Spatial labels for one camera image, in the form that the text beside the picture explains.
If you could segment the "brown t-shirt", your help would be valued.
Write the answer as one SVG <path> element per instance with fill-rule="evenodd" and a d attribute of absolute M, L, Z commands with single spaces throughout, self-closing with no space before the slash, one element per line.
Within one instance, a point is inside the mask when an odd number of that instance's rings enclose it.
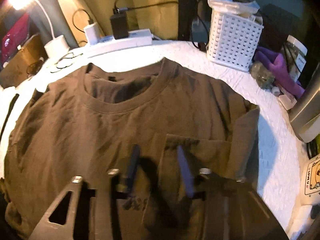
<path fill-rule="evenodd" d="M 74 176 L 99 189 L 140 146 L 172 208 L 182 200 L 177 146 L 226 178 L 257 173 L 259 107 L 169 59 L 123 73 L 88 64 L 35 91 L 4 159 L 6 222 L 27 239 Z"/>

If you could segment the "white power strip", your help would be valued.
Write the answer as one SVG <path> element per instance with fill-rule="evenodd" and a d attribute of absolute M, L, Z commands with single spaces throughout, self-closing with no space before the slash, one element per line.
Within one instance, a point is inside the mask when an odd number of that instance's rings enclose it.
<path fill-rule="evenodd" d="M 149 29 L 129 31 L 126 38 L 115 39 L 113 35 L 102 37 L 95 45 L 87 47 L 85 55 L 94 57 L 101 54 L 110 53 L 135 47 L 152 45 L 152 33 Z"/>

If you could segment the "white cartoon mug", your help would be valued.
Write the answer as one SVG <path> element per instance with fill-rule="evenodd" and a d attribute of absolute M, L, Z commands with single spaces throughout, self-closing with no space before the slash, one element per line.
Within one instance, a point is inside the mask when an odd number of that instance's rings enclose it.
<path fill-rule="evenodd" d="M 307 164 L 304 182 L 305 195 L 319 192 L 319 155 L 310 159 Z"/>

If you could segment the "white USB charger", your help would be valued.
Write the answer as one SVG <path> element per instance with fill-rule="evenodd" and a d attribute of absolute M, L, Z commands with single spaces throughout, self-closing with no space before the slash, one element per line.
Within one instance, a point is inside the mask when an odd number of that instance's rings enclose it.
<path fill-rule="evenodd" d="M 97 22 L 84 27 L 85 36 L 90 46 L 95 45 L 100 40 L 100 30 Z"/>

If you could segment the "black power adapter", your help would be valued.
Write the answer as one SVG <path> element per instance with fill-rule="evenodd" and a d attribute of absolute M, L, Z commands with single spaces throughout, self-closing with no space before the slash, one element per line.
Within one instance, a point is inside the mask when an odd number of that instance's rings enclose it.
<path fill-rule="evenodd" d="M 110 17 L 112 33 L 116 40 L 129 36 L 127 15 L 125 12 L 116 12 Z"/>

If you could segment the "stainless steel tumbler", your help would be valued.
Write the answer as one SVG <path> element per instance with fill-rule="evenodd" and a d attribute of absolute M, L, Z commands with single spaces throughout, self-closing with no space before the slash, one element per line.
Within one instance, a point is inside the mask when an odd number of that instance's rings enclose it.
<path fill-rule="evenodd" d="M 319 135 L 319 64 L 297 103 L 289 111 L 289 121 L 296 137 L 303 142 L 310 142 Z"/>

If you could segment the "brown cardboard box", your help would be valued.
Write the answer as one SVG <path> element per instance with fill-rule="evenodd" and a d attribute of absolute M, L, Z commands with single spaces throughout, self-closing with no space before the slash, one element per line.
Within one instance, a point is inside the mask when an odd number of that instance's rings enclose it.
<path fill-rule="evenodd" d="M 1 87 L 17 87 L 31 74 L 36 74 L 40 59 L 48 59 L 39 34 L 33 35 L 1 70 Z"/>

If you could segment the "yellow curtain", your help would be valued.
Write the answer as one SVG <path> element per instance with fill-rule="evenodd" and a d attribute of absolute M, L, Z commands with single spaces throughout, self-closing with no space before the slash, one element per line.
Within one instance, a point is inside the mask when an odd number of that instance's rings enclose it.
<path fill-rule="evenodd" d="M 130 30 L 150 29 L 164 40 L 178 38 L 178 0 L 58 0 L 73 39 L 71 47 L 86 44 L 83 28 L 92 18 L 101 36 L 112 34 L 110 17 L 114 7 L 128 8 Z"/>

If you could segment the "purple cloth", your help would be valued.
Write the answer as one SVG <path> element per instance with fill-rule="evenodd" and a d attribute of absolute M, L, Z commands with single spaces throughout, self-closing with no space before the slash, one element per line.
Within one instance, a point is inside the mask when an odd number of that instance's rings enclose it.
<path fill-rule="evenodd" d="M 271 51 L 267 48 L 258 46 L 254 60 L 261 62 L 275 77 L 275 80 L 296 98 L 300 98 L 305 89 L 292 80 L 287 71 L 286 61 L 281 53 Z"/>

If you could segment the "white perforated plastic basket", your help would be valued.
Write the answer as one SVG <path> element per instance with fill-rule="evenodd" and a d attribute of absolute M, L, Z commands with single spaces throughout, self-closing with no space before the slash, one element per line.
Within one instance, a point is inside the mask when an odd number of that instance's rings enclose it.
<path fill-rule="evenodd" d="M 263 31 L 256 1 L 208 0 L 212 8 L 207 58 L 213 63 L 247 72 Z"/>

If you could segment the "red laptop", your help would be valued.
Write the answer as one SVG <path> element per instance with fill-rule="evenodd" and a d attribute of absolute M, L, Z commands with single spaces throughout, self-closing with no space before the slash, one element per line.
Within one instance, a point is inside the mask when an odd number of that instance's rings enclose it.
<path fill-rule="evenodd" d="M 1 40 L 1 63 L 7 61 L 19 45 L 29 38 L 29 15 L 24 13 Z"/>

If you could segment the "white-lidded jar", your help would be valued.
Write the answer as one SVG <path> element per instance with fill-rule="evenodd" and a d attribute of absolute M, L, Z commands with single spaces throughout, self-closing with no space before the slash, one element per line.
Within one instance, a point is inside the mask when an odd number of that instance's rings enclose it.
<path fill-rule="evenodd" d="M 283 44 L 283 49 L 289 76 L 296 82 L 305 67 L 305 57 L 308 50 L 302 42 L 292 35 L 287 37 L 286 42 Z"/>

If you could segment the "white desk lamp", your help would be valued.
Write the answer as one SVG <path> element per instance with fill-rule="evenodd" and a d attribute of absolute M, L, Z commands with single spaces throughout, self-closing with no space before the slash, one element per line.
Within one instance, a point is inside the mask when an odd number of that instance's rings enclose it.
<path fill-rule="evenodd" d="M 8 0 L 10 5 L 15 10 L 21 10 L 26 8 L 29 4 L 32 2 L 35 2 L 44 13 L 50 27 L 50 33 L 52 35 L 52 39 L 44 45 L 44 49 L 48 55 L 48 57 L 52 60 L 57 62 L 59 59 L 61 59 L 64 55 L 67 54 L 69 51 L 69 46 L 66 42 L 66 39 L 63 35 L 60 35 L 58 37 L 55 36 L 53 24 L 52 21 L 47 13 L 47 10 L 44 8 L 44 6 L 41 4 L 39 0 Z"/>

